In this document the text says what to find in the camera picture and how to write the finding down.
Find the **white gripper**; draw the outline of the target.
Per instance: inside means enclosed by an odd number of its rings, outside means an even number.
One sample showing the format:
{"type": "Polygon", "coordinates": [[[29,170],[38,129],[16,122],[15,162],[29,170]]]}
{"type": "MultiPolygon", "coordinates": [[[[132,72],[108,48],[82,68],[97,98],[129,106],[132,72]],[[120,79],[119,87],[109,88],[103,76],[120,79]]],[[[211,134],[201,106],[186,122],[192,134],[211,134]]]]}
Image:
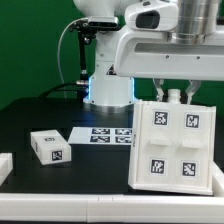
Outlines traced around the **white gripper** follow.
{"type": "Polygon", "coordinates": [[[205,37],[201,45],[167,41],[166,32],[137,31],[127,26],[119,35],[114,59],[119,76],[158,78],[153,83],[161,102],[163,79],[190,80],[187,103],[201,87],[200,80],[224,81],[224,26],[205,37]]]}

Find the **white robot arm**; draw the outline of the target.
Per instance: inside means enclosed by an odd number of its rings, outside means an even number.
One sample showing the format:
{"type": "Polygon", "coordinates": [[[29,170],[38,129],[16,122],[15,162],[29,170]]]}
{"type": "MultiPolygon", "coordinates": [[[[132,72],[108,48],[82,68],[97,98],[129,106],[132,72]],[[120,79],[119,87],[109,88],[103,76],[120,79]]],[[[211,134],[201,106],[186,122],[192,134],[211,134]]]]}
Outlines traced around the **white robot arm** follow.
{"type": "Polygon", "coordinates": [[[86,105],[120,110],[135,103],[134,80],[151,78],[162,100],[167,79],[224,81],[224,0],[73,0],[84,40],[97,40],[86,105]]]}

